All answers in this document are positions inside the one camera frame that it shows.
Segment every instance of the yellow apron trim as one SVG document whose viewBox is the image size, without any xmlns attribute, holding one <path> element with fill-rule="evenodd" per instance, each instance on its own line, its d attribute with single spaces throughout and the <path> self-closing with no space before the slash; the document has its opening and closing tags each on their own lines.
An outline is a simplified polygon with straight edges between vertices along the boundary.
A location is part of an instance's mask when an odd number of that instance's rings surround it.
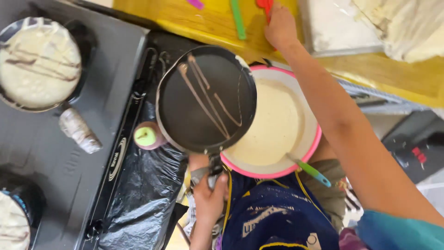
<svg viewBox="0 0 444 250">
<path fill-rule="evenodd" d="M 249 195 L 250 195 L 250 192 L 247 191 L 244 195 L 242 195 L 242 198 L 244 198 L 245 196 L 249 196 Z"/>
<path fill-rule="evenodd" d="M 331 223 L 331 221 L 327 218 L 327 216 L 325 216 L 325 214 L 317 207 L 317 205 L 313 202 L 313 200 L 311 199 L 311 197 L 308 195 L 307 191 L 304 188 L 304 185 L 302 184 L 301 180 L 299 179 L 299 175 L 297 174 L 297 172 L 295 171 L 294 174 L 296 175 L 296 179 L 297 182 L 299 183 L 299 186 L 302 189 L 302 192 L 305 194 L 305 196 L 311 201 L 311 204 L 313 204 L 318 210 L 319 212 L 327 219 L 327 221 L 330 222 L 330 224 L 333 226 L 333 224 Z"/>
<path fill-rule="evenodd" d="M 261 184 L 261 183 L 263 183 L 263 182 L 266 182 L 266 181 L 272 181 L 272 182 L 278 184 L 279 186 L 281 186 L 281 187 L 283 187 L 283 188 L 289 189 L 288 186 L 285 186 L 284 184 L 282 184 L 282 183 L 276 181 L 275 179 L 263 179 L 263 180 L 258 181 L 258 182 L 256 183 L 256 185 L 259 185 L 259 184 Z"/>
<path fill-rule="evenodd" d="M 266 247 L 270 247 L 270 246 L 286 246 L 286 247 L 293 247 L 293 246 L 298 246 L 298 247 L 302 247 L 304 250 L 310 250 L 308 247 L 301 245 L 301 244 L 297 244 L 297 243 L 284 243 L 284 242 L 273 242 L 270 244 L 266 244 L 263 245 L 259 248 L 259 250 L 262 250 Z"/>
<path fill-rule="evenodd" d="M 231 179 L 231 172 L 228 171 L 228 201 L 226 203 L 226 211 L 225 211 L 225 219 L 223 222 L 222 235 L 225 232 L 226 223 L 228 221 L 227 214 L 230 214 L 230 205 L 231 205 L 231 189 L 233 188 L 233 183 Z"/>
</svg>

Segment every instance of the black stovetop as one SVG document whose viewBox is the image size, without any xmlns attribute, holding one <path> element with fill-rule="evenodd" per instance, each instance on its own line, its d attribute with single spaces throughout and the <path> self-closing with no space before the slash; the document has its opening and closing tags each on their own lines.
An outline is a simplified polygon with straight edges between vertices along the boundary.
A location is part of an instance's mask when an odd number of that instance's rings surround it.
<svg viewBox="0 0 444 250">
<path fill-rule="evenodd" d="M 23 17 L 30 2 L 0 1 L 0 29 Z M 0 165 L 13 165 L 8 170 L 31 178 L 46 197 L 33 249 L 73 250 L 83 244 L 102 177 L 109 171 L 148 30 L 65 2 L 35 2 L 55 20 L 80 21 L 97 41 L 84 86 L 72 106 L 103 149 L 91 155 L 82 151 L 59 129 L 57 110 L 25 113 L 0 102 Z"/>
</svg>

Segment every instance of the gas stove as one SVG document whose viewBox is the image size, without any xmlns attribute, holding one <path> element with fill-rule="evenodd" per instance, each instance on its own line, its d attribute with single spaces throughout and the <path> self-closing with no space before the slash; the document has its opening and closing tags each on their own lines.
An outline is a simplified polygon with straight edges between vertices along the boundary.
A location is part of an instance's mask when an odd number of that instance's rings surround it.
<svg viewBox="0 0 444 250">
<path fill-rule="evenodd" d="M 60 130 L 57 110 L 26 113 L 0 102 L 0 170 L 31 179 L 46 198 L 32 249 L 90 249 L 142 106 L 135 79 L 149 30 L 68 2 L 0 1 L 0 29 L 33 15 L 65 25 L 78 42 L 85 67 L 70 100 L 103 149 L 81 150 Z"/>
</svg>

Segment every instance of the green bottle cap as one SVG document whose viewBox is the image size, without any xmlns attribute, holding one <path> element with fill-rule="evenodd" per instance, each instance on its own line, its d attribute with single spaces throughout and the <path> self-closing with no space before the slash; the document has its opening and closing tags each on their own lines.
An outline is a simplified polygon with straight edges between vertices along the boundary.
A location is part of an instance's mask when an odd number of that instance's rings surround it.
<svg viewBox="0 0 444 250">
<path fill-rule="evenodd" d="M 141 146 L 153 145 L 156 142 L 156 132 L 150 127 L 142 127 L 134 133 L 134 141 Z"/>
</svg>

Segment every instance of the kitchen counter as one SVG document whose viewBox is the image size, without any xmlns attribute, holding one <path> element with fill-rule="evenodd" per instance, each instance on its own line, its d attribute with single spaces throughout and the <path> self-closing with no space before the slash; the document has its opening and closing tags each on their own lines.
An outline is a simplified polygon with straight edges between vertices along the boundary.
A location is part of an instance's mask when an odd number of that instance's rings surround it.
<svg viewBox="0 0 444 250">
<path fill-rule="evenodd" d="M 113 8 L 150 19 L 163 29 L 206 44 L 216 44 L 241 55 L 248 62 L 262 58 L 284 62 L 266 41 L 265 15 L 254 0 L 239 0 L 247 39 L 237 38 L 230 1 L 205 1 L 198 10 L 187 0 L 114 0 Z M 302 20 L 297 1 L 282 0 L 297 20 L 298 35 L 303 41 Z M 407 64 L 389 59 L 384 53 L 320 58 L 334 76 L 357 85 L 397 95 L 430 107 L 444 107 L 444 58 Z"/>
</svg>

